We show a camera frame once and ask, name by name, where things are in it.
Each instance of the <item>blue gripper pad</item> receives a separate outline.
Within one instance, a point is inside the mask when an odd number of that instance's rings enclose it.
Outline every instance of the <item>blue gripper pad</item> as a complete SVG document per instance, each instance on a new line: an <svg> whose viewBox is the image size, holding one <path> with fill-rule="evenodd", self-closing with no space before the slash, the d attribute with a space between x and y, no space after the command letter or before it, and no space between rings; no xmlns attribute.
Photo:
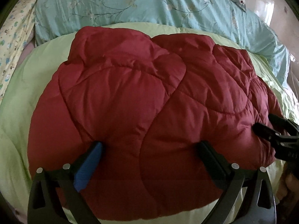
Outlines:
<svg viewBox="0 0 299 224"><path fill-rule="evenodd" d="M86 188L100 162L102 152L103 145L101 142L98 142L77 173L74 175L74 187L78 192Z"/></svg>

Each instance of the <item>red comforter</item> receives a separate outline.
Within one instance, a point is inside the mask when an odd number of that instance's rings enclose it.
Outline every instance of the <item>red comforter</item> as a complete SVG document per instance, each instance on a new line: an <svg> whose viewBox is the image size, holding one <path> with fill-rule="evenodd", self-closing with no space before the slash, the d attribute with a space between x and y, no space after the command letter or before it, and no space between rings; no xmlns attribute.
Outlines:
<svg viewBox="0 0 299 224"><path fill-rule="evenodd" d="M274 151L252 132L281 116L245 50L205 35L154 38L130 29L85 27L33 113L30 173L61 168L94 140L106 148L81 194L101 219L151 219L219 198L195 143L208 140L245 169Z"/></svg>

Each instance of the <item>light green fabric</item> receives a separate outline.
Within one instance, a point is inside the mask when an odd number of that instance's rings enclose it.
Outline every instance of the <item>light green fabric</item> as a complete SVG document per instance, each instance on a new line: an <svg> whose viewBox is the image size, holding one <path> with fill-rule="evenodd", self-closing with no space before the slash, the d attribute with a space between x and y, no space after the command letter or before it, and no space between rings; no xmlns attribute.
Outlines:
<svg viewBox="0 0 299 224"><path fill-rule="evenodd" d="M153 37L159 34L195 33L209 35L216 43L240 47L219 35L194 29L175 28L151 23L123 23L108 26L111 28L131 28ZM31 186L28 171L27 139L32 113L37 101L58 66L67 60L75 34L64 35L37 48L25 59L14 72L0 107L0 191L6 200L19 211L26 213ZM299 103L291 99L276 80L268 67L267 61L249 53L256 73L271 87L276 94L285 117L299 123ZM283 162L277 160L267 169L274 188L283 168ZM236 206L228 221L235 217L243 199L240 193ZM154 220L121 222L123 224L195 224L201 223L216 201L197 210L182 212L170 217ZM116 224L114 221L101 221L102 224Z"/></svg>

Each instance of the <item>folded red blanket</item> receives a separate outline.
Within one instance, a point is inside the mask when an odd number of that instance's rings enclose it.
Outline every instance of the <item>folded red blanket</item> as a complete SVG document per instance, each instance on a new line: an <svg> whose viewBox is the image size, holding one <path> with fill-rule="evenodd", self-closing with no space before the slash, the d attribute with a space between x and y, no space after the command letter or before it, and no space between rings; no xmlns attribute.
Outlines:
<svg viewBox="0 0 299 224"><path fill-rule="evenodd" d="M245 169L274 151L252 132L281 116L245 50L205 35L154 38L131 29L85 27L33 113L30 173L72 163L90 144L105 152L82 196L106 220L151 219L219 198L195 152L208 140Z"/></svg>

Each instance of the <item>round metal pin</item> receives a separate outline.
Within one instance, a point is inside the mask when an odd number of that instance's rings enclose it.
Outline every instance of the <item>round metal pin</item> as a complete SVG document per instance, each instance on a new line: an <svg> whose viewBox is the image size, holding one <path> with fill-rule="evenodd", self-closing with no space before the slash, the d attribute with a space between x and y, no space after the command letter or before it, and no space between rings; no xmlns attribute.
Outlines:
<svg viewBox="0 0 299 224"><path fill-rule="evenodd" d="M37 173L41 173L42 171L43 171L42 167L39 167L39 168L36 170Z"/></svg>
<svg viewBox="0 0 299 224"><path fill-rule="evenodd" d="M263 173L267 172L267 170L266 170L264 167L260 167L260 170L261 170Z"/></svg>
<svg viewBox="0 0 299 224"><path fill-rule="evenodd" d="M232 165L231 165L231 167L233 168L233 169L239 169L239 164L237 164L237 163L233 163Z"/></svg>
<svg viewBox="0 0 299 224"><path fill-rule="evenodd" d="M71 167L71 165L69 164L69 163L66 163L66 164L64 164L63 165L63 169L65 169L65 170L67 170L67 169L69 169Z"/></svg>

